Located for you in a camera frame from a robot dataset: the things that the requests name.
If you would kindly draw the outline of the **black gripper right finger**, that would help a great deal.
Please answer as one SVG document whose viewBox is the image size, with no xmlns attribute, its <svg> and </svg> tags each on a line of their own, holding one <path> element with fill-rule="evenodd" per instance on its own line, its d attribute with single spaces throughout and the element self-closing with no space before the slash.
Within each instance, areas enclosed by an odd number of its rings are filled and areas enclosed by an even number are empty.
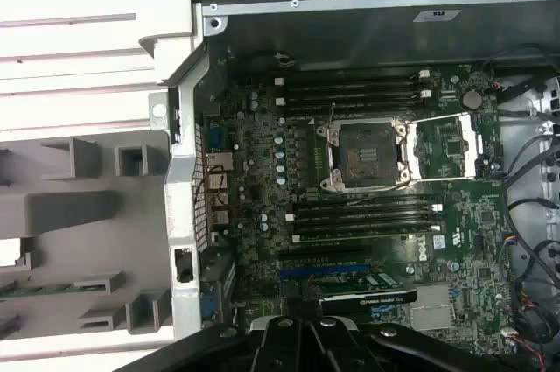
<svg viewBox="0 0 560 372">
<path fill-rule="evenodd" d="M 451 346 L 396 323 L 357 326 L 346 317 L 359 306 L 414 305 L 418 289 L 322 296 L 303 290 L 302 320 L 331 371 L 522 371 L 522 362 Z"/>
</svg>

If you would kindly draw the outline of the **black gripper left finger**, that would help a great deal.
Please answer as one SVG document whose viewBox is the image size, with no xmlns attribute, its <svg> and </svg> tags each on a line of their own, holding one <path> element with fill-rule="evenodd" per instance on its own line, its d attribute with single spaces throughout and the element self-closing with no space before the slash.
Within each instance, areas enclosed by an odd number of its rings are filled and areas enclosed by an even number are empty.
<svg viewBox="0 0 560 372">
<path fill-rule="evenodd" d="M 261 317 L 244 333 L 219 324 L 133 361 L 121 371 L 297 371 L 303 337 L 301 297 L 286 298 L 282 315 Z"/>
</svg>

